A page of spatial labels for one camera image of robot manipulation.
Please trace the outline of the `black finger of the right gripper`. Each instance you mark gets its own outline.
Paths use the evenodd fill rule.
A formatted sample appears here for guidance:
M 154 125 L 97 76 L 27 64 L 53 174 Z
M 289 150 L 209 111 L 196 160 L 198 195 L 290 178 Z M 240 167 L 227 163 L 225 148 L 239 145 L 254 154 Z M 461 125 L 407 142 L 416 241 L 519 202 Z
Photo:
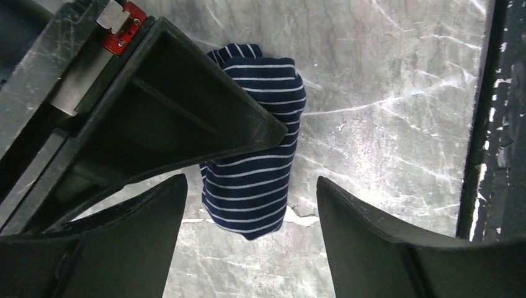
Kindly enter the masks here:
M 74 117 L 65 127 L 78 133 L 95 110 L 108 53 L 96 42 L 97 29 L 81 59 L 74 62 L 50 104 Z M 286 128 L 166 19 L 154 19 L 145 50 L 133 52 L 130 80 L 121 100 L 109 109 L 102 137 L 130 142 L 156 160 L 156 175 L 207 160 L 266 150 L 279 144 Z M 119 192 L 106 186 L 109 175 L 92 158 L 72 167 L 38 206 L 1 205 L 1 233 L 42 232 L 74 219 Z

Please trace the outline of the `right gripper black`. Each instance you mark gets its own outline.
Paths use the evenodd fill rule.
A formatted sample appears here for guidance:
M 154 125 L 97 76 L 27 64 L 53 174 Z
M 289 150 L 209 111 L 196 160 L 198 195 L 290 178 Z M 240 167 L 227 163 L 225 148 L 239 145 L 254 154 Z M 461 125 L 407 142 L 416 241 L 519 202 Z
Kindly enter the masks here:
M 99 162 L 100 172 L 109 175 L 106 186 L 111 188 L 156 174 L 151 154 L 100 134 L 101 127 L 110 124 L 110 106 L 121 100 L 123 87 L 129 83 L 132 53 L 145 50 L 152 17 L 140 25 L 124 56 L 111 56 L 103 67 L 100 88 L 92 98 L 95 110 L 78 133 L 65 130 L 77 120 L 49 102 L 68 70 L 81 59 L 97 31 L 96 17 L 106 4 L 74 1 L 62 6 L 1 88 L 1 205 L 40 205 L 72 167 L 90 158 Z

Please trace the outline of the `navy striped underwear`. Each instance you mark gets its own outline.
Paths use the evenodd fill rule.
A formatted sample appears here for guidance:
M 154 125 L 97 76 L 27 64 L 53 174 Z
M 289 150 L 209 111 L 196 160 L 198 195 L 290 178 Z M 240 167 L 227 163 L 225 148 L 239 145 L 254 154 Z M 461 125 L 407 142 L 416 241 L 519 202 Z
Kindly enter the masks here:
M 202 204 L 214 223 L 255 240 L 283 224 L 306 91 L 293 59 L 266 57 L 256 44 L 231 43 L 208 56 L 287 128 L 275 148 L 199 165 Z

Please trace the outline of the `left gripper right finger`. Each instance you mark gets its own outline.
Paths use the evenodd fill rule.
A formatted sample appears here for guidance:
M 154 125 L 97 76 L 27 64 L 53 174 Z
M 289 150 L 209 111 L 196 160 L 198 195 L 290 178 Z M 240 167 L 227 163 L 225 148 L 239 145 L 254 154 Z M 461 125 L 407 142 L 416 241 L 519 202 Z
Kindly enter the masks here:
M 471 242 L 405 222 L 325 177 L 319 218 L 337 297 L 524 297 L 525 238 Z

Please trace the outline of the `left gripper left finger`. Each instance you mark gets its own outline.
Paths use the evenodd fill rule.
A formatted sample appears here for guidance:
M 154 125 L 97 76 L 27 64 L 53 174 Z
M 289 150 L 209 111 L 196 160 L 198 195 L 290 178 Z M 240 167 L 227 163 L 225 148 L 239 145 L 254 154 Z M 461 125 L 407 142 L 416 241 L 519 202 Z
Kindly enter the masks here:
M 161 297 L 187 190 L 177 174 L 49 232 L 1 237 L 1 296 Z

